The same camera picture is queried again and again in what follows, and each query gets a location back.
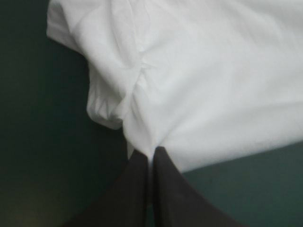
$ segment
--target green surface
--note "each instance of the green surface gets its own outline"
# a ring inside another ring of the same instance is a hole
[[[86,114],[85,59],[46,38],[46,7],[47,0],[1,1],[1,227],[58,226],[109,187],[127,162],[122,132]],[[185,177],[251,227],[302,227],[302,150],[296,144]]]

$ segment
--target dark green background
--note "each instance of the dark green background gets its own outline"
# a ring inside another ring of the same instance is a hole
[[[46,8],[47,0],[1,1],[1,227],[58,226],[110,186],[127,162],[122,132],[88,118],[86,61],[46,38]],[[302,150],[296,144],[185,177],[251,227],[302,227]]]

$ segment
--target t-shirt sleeve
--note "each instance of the t-shirt sleeve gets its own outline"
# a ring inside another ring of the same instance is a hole
[[[141,67],[129,2],[51,0],[47,36],[87,59],[91,119],[121,127]]]

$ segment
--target white t-shirt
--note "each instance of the white t-shirt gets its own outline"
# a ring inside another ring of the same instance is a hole
[[[187,171],[303,140],[303,0],[51,0],[87,111]]]

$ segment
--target white fabric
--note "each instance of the white fabric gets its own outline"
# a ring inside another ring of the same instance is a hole
[[[187,171],[303,139],[303,0],[52,0],[87,111]]]

